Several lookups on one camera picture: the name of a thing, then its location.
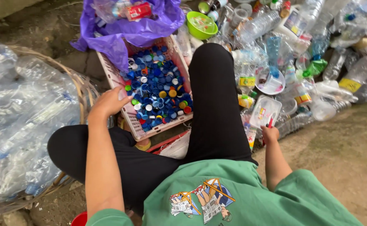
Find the hand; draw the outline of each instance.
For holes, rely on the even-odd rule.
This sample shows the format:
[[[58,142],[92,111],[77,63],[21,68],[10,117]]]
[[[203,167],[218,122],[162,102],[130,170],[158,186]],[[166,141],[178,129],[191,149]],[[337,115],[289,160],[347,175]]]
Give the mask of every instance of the hand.
[[[261,129],[262,129],[264,142],[266,144],[270,144],[271,142],[278,140],[280,136],[280,132],[277,130],[276,127],[268,128],[266,126],[261,126]]]
[[[121,87],[116,87],[103,93],[91,108],[88,117],[89,121],[93,119],[106,120],[109,116],[118,113],[124,105],[133,99],[133,96],[127,96],[119,100],[119,91],[121,91]]]

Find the green t-shirt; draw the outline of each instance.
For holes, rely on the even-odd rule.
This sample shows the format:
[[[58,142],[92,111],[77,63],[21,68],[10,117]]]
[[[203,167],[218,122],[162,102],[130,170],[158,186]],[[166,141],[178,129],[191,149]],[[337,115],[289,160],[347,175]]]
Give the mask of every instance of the green t-shirt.
[[[180,166],[145,200],[150,225],[362,225],[308,170],[297,170],[270,192],[251,162],[204,160]],[[115,209],[87,226],[133,226]]]

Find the green plastic bowl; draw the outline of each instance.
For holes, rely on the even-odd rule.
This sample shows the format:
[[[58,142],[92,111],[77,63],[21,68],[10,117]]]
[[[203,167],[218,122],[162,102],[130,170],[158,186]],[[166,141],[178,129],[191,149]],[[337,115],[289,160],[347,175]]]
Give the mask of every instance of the green plastic bowl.
[[[208,27],[206,29],[206,31],[201,31],[199,29],[197,29],[191,22],[190,19],[193,17],[201,17],[201,18],[209,18],[208,16],[204,15],[203,13],[200,12],[195,12],[195,11],[191,11],[186,15],[187,18],[187,28],[189,33],[200,40],[205,40],[210,38],[211,36],[215,35],[218,32],[218,28],[216,23],[214,23],[213,21],[213,26]]]

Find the red bucket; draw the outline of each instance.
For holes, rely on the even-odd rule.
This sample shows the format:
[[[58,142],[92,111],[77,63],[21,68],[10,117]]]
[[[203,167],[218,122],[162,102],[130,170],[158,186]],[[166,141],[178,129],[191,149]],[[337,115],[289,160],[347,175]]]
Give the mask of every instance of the red bucket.
[[[85,226],[86,223],[87,223],[87,211],[79,213],[79,215],[77,215],[73,219],[71,226]]]

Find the person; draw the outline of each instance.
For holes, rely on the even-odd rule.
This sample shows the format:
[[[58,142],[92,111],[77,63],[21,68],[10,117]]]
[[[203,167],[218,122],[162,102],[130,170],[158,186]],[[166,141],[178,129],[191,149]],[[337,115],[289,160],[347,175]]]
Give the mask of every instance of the person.
[[[261,183],[243,130],[231,54],[204,44],[189,66],[193,125],[184,159],[135,148],[131,133],[107,129],[107,118],[129,104],[120,88],[105,92],[87,125],[66,126],[48,142],[57,167],[86,186],[87,226],[361,225],[307,170],[292,171],[278,130],[262,127],[267,187]]]

